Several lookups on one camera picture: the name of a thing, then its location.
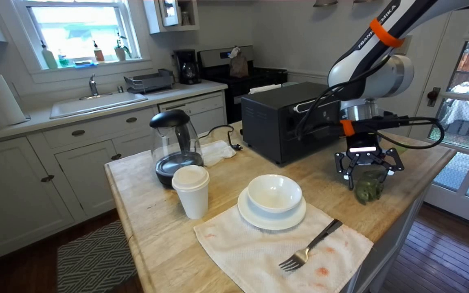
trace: dish rack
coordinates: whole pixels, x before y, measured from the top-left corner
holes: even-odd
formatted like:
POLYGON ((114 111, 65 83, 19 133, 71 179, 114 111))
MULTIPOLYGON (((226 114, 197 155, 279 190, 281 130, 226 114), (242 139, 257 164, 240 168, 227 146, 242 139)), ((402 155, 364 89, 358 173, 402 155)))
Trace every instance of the dish rack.
POLYGON ((175 83, 173 72, 167 69, 158 69, 156 74, 146 74, 133 77, 125 77, 128 85, 127 91, 130 93, 148 93, 152 91, 171 89, 175 83))

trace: fork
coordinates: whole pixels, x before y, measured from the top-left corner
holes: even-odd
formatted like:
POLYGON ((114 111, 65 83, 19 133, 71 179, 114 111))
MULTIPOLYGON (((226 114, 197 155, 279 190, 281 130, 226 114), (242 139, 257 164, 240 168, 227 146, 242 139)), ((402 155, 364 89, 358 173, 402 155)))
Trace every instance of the fork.
POLYGON ((341 227, 343 223, 338 219, 334 219, 323 231, 316 236, 307 247, 300 249, 295 252, 290 258, 287 258, 283 263, 280 263, 279 266, 284 271, 295 271, 302 267, 307 260, 309 260, 309 250, 313 249, 320 241, 325 237, 329 236, 332 232, 336 231, 341 227))

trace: kitchen sink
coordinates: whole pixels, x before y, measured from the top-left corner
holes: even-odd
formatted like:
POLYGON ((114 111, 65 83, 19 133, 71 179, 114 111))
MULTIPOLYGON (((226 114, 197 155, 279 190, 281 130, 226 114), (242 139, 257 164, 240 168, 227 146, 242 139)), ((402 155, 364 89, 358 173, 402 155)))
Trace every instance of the kitchen sink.
POLYGON ((75 98, 55 103, 52 106, 52 112, 50 112, 50 119, 78 115, 143 100, 147 100, 147 98, 141 94, 132 93, 114 93, 81 99, 75 98))

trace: light fixture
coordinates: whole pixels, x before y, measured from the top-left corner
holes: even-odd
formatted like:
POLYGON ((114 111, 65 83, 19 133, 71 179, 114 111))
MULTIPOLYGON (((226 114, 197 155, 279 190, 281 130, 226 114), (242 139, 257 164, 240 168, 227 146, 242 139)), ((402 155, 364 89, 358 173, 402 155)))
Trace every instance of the light fixture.
POLYGON ((337 4, 338 0, 316 0, 312 7, 324 7, 337 4))

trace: faucet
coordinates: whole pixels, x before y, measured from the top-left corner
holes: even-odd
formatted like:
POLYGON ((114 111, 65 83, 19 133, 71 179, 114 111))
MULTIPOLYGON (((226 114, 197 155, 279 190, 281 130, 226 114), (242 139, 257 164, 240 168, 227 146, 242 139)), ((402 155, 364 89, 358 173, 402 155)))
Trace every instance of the faucet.
POLYGON ((92 91, 93 96, 98 96, 99 92, 97 91, 97 83, 93 80, 94 77, 95 77, 95 74, 92 74, 92 76, 90 77, 90 82, 89 82, 90 91, 92 91))

